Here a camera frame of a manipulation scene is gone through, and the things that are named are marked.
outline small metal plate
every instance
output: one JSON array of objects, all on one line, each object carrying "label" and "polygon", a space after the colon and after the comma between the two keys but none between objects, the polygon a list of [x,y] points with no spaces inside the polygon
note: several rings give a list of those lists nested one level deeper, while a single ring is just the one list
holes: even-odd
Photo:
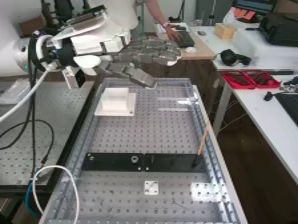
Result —
[{"label": "small metal plate", "polygon": [[144,183],[144,194],[145,195],[158,195],[158,181],[145,181]]}]

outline white cable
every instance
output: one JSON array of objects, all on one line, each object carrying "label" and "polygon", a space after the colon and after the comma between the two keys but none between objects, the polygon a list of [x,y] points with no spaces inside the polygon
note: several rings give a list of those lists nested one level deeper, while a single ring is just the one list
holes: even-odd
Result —
[{"label": "white cable", "polygon": [[24,103],[27,102],[27,100],[31,98],[32,94],[36,92],[41,82],[44,81],[45,76],[48,75],[48,73],[52,71],[52,69],[47,69],[44,74],[41,75],[39,81],[36,82],[33,88],[31,89],[31,91],[28,92],[28,94],[25,95],[25,97],[21,99],[21,101],[12,107],[12,109],[0,117],[0,123],[19,110],[19,108],[24,105]]},{"label": "white cable", "polygon": [[72,182],[72,185],[73,185],[73,190],[75,190],[75,195],[76,195],[76,201],[77,201],[76,216],[75,216],[75,220],[73,220],[73,224],[76,224],[77,223],[77,219],[79,219],[79,211],[80,211],[79,192],[77,192],[77,186],[76,186],[76,182],[75,182],[73,175],[72,175],[71,171],[64,166],[59,166],[59,165],[45,166],[44,168],[41,168],[36,172],[35,177],[33,177],[33,181],[32,181],[32,190],[33,190],[35,203],[37,205],[37,208],[40,210],[40,213],[43,214],[44,211],[41,209],[40,202],[39,202],[39,198],[37,198],[37,195],[36,195],[36,178],[37,178],[37,176],[40,175],[40,173],[44,170],[52,169],[52,168],[63,169],[68,173],[68,176],[71,177],[71,182]]},{"label": "white cable", "polygon": [[240,102],[234,102],[233,104],[230,104],[226,108],[226,110],[229,110],[234,105],[237,105]]},{"label": "white cable", "polygon": [[236,118],[229,124],[225,125],[225,127],[220,130],[220,132],[236,121],[238,121],[245,115],[248,115],[246,113],[244,115],[241,115],[238,118]]}]

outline red box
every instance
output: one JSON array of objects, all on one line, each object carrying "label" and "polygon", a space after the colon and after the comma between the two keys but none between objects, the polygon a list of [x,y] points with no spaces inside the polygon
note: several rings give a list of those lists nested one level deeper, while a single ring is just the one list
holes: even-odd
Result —
[{"label": "red box", "polygon": [[244,71],[245,75],[255,83],[255,87],[259,89],[279,88],[281,83],[271,77],[271,75],[261,70]]},{"label": "red box", "polygon": [[255,83],[242,71],[224,71],[221,75],[233,89],[254,89]]}]

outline white block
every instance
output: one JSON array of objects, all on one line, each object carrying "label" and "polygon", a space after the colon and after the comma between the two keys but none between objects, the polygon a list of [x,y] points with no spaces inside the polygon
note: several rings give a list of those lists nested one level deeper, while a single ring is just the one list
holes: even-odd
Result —
[{"label": "white block", "polygon": [[128,88],[106,88],[96,108],[96,116],[133,116],[136,93]]}]

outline black metal bar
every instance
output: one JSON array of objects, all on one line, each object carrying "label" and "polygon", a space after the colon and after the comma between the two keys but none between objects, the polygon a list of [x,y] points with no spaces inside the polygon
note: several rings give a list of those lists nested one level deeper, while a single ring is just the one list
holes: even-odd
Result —
[{"label": "black metal bar", "polygon": [[196,154],[88,153],[83,170],[200,173],[205,164]]}]

